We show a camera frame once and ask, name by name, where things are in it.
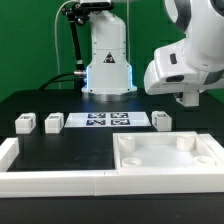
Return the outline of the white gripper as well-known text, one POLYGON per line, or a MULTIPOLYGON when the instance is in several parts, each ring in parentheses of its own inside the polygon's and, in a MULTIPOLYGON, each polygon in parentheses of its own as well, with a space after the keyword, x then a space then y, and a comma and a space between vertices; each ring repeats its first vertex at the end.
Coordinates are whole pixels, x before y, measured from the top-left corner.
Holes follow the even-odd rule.
POLYGON ((224 88, 224 70, 200 71, 188 65, 183 56, 183 41, 158 48, 144 76, 147 94, 167 94, 224 88))

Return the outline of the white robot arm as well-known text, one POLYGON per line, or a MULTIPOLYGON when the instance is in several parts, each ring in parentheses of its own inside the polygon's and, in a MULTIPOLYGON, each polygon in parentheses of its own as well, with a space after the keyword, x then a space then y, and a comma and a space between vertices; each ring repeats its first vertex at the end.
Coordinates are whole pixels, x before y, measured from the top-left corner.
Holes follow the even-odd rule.
MULTIPOLYGON (((149 95, 176 95, 184 106, 197 106, 199 94, 224 87, 224 0, 163 0, 173 24, 185 38, 158 48, 144 75, 149 95)), ((99 100, 134 93, 126 60, 126 26, 110 11, 113 0, 70 0, 61 8, 76 28, 91 23, 92 60, 79 65, 87 78, 82 93, 99 100)))

